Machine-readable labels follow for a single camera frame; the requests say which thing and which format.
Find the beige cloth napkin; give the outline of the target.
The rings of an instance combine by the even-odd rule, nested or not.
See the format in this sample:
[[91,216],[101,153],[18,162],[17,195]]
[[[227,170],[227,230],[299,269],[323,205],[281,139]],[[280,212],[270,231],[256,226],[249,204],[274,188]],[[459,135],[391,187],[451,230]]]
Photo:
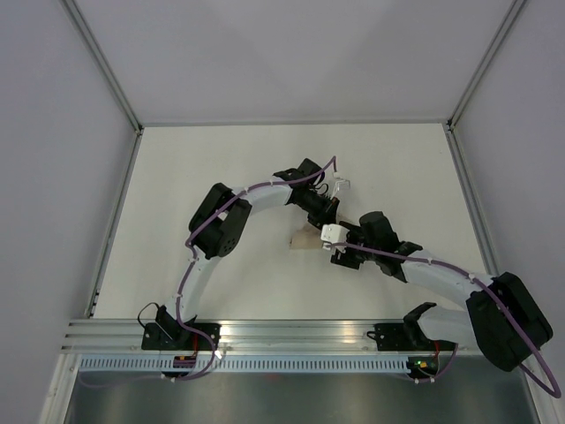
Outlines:
[[323,249],[320,240],[321,229],[314,228],[313,226],[305,226],[296,231],[290,239],[291,250],[313,250]]

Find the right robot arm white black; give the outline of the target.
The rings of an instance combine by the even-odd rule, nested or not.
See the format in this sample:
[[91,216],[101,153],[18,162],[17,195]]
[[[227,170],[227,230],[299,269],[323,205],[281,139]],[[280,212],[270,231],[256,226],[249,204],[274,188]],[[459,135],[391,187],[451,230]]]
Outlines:
[[380,211],[362,216],[357,225],[326,224],[320,238],[335,265],[359,269],[370,261],[383,274],[458,306],[446,309],[427,301],[407,313],[403,339],[414,350],[433,343],[477,348],[497,368],[511,371],[554,335],[518,276],[474,274],[442,261],[418,244],[401,241]]

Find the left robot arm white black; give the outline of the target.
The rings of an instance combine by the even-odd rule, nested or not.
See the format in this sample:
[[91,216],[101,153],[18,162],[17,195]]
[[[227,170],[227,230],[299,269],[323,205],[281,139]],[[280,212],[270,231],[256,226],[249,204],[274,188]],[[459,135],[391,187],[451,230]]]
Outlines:
[[323,167],[305,159],[297,168],[278,171],[265,182],[242,188],[213,185],[188,224],[188,268],[176,292],[157,307],[154,320],[142,325],[141,349],[188,350],[202,340],[215,348],[214,332],[197,327],[195,321],[201,297],[220,260],[236,248],[249,218],[267,209],[296,205],[317,229],[335,223],[339,200],[317,191],[327,170],[336,170],[335,158]]

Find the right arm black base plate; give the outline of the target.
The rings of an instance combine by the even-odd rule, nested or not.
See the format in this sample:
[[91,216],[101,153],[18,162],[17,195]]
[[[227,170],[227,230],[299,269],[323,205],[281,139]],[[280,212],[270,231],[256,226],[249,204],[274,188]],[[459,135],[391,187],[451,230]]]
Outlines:
[[376,323],[366,332],[379,352],[452,352],[455,344],[427,338],[417,327],[400,322]]

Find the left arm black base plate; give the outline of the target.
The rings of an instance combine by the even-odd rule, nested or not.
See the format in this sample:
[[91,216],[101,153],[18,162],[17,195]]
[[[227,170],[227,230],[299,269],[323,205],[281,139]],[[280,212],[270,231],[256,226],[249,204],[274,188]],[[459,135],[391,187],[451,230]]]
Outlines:
[[215,322],[195,322],[192,327],[205,333],[211,339],[209,342],[201,334],[180,329],[176,335],[169,335],[155,322],[145,326],[141,343],[142,351],[196,351],[211,352],[221,338],[221,325]]

